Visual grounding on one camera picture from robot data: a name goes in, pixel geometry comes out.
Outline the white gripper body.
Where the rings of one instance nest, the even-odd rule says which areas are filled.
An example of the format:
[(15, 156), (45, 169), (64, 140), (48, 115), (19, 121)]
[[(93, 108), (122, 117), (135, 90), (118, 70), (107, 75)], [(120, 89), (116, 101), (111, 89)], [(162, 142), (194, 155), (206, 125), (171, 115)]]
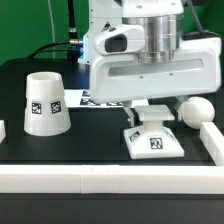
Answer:
[(189, 96), (221, 86), (221, 39), (185, 40), (182, 0), (122, 0), (122, 23), (95, 37), (96, 103)]

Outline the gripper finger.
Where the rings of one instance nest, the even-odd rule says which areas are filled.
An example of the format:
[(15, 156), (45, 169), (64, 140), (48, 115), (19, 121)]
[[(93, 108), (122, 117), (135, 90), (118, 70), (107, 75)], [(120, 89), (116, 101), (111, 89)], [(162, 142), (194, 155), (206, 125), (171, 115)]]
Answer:
[(188, 96), (176, 97), (176, 103), (175, 103), (174, 109), (176, 111), (178, 121), (182, 120), (182, 115), (181, 115), (182, 104), (186, 102), (187, 100), (188, 100)]
[(135, 127), (136, 117), (135, 117), (133, 110), (131, 109), (131, 101), (123, 102), (123, 109), (126, 112), (126, 114), (128, 115), (128, 121), (130, 123), (130, 126)]

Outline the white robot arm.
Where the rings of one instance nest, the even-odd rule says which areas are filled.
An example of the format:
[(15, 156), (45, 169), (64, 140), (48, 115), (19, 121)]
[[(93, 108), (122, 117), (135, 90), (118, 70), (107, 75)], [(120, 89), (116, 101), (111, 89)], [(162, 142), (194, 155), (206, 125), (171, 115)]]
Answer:
[(133, 117), (134, 100), (215, 92), (221, 86), (221, 39), (183, 33), (190, 0), (88, 0), (83, 56), (90, 96), (121, 102)]

